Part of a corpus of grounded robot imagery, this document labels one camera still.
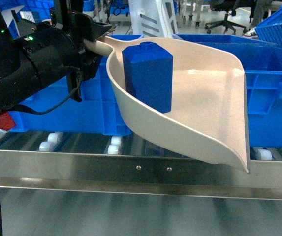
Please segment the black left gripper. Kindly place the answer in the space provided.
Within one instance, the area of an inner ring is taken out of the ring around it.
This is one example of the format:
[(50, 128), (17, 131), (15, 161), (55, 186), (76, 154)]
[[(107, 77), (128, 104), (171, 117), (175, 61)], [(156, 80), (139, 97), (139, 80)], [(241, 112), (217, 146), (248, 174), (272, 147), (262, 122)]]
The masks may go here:
[(55, 0), (50, 14), (53, 25), (65, 32), (74, 43), (79, 54), (82, 81), (87, 81), (96, 76), (101, 56), (86, 49), (84, 40), (93, 38), (96, 41), (114, 32), (116, 25), (93, 23), (92, 18), (83, 13), (83, 7), (82, 0)]

